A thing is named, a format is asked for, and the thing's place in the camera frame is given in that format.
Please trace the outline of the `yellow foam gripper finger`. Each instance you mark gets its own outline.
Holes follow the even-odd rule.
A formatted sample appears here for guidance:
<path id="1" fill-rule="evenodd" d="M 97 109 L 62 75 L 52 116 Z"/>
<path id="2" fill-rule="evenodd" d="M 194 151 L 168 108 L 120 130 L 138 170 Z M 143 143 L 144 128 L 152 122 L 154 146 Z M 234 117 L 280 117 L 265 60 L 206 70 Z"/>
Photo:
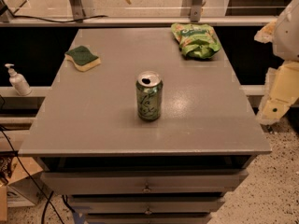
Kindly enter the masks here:
<path id="1" fill-rule="evenodd" d="M 269 68 L 256 119 L 262 125 L 272 125 L 280 121 L 298 99 L 299 62 L 285 61 L 278 69 Z"/>

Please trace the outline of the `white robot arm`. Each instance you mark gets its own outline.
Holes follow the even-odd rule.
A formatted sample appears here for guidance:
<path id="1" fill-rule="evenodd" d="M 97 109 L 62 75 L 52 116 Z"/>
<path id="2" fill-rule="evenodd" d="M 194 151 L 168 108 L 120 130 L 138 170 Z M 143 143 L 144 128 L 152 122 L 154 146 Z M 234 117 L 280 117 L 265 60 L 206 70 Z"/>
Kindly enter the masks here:
<path id="1" fill-rule="evenodd" d="M 299 0 L 292 0 L 254 39 L 271 42 L 274 55 L 283 60 L 278 69 L 269 68 L 266 73 L 264 96 L 256 115 L 262 125 L 272 125 L 299 99 Z"/>

